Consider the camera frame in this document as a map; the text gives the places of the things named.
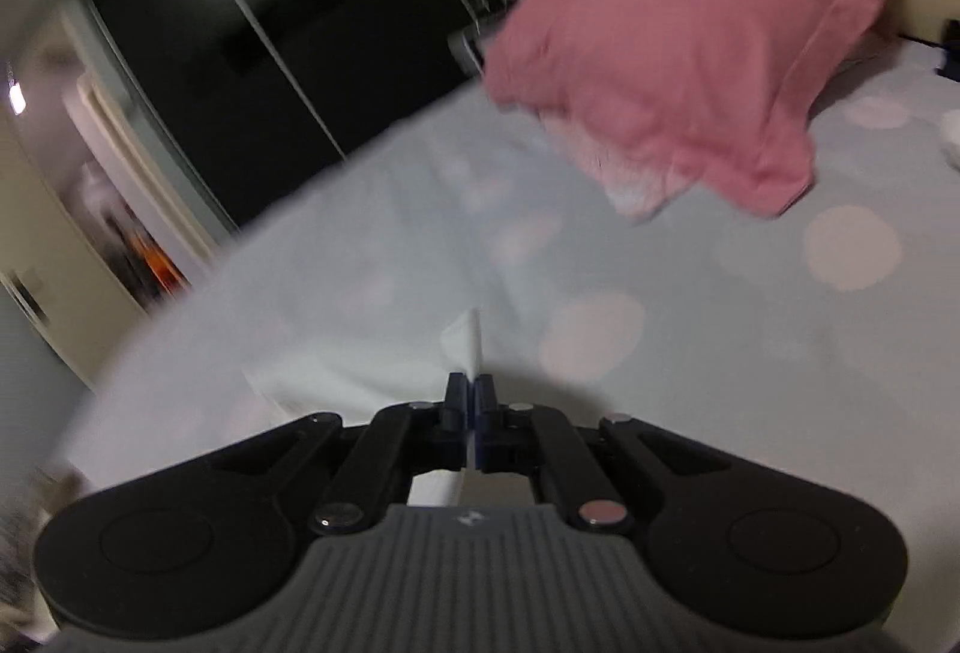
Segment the white t-shirt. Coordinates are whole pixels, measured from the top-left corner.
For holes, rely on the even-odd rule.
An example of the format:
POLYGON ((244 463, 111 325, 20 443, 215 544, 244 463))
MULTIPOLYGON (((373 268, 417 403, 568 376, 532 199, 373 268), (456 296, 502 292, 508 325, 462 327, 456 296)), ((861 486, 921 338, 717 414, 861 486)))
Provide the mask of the white t-shirt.
POLYGON ((260 398, 286 421, 335 412, 364 426, 382 409, 436 403, 454 373, 482 370, 482 330, 475 308, 436 334, 415 338, 313 338, 244 372, 260 398))

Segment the light pink pillowcase underneath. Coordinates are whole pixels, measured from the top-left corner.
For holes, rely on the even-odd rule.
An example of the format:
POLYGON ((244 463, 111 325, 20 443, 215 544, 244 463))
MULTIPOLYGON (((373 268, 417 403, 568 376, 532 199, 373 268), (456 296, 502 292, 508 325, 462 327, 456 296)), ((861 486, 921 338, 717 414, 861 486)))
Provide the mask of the light pink pillowcase underneath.
POLYGON ((587 178, 604 190, 613 211, 631 221, 647 221, 695 185, 674 167, 633 164, 596 139, 578 121, 542 115, 551 143, 587 178))

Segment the grey polka dot bedsheet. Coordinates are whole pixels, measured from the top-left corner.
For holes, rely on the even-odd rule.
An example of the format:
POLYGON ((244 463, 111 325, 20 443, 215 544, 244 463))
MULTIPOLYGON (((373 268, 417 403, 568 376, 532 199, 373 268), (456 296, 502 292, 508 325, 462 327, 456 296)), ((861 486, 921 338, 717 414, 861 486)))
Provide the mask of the grey polka dot bedsheet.
POLYGON ((275 204, 155 311, 64 456, 90 489, 286 422, 244 372, 313 338, 480 315, 501 398, 624 412, 887 513, 890 630, 958 639, 958 87, 905 40, 817 100, 811 191, 760 219, 693 188, 613 211, 534 116, 469 86, 275 204))

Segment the white nightstand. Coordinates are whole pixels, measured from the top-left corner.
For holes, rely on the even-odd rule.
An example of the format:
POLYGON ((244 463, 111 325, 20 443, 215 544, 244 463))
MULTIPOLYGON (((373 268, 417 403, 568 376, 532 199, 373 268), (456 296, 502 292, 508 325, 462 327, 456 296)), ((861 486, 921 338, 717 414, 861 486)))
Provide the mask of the white nightstand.
POLYGON ((449 52, 467 76, 482 76, 488 44, 500 32, 505 19, 506 11, 490 14, 448 38, 449 52))

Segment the pink pillow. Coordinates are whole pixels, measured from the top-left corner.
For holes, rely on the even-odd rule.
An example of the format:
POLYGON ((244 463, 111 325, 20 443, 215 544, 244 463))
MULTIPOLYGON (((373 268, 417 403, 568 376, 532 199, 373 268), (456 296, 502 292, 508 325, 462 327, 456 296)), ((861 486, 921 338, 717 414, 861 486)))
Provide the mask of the pink pillow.
POLYGON ((812 187, 809 112, 887 1, 523 0, 483 82, 501 107, 578 121, 775 217, 812 187))

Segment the black sliding wardrobe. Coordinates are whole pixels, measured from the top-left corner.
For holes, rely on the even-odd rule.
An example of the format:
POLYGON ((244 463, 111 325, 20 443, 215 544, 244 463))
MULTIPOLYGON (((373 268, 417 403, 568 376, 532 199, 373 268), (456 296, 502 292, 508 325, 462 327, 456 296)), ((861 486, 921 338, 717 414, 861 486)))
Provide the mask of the black sliding wardrobe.
POLYGON ((176 169, 241 227, 469 79, 505 0, 85 0, 176 169))

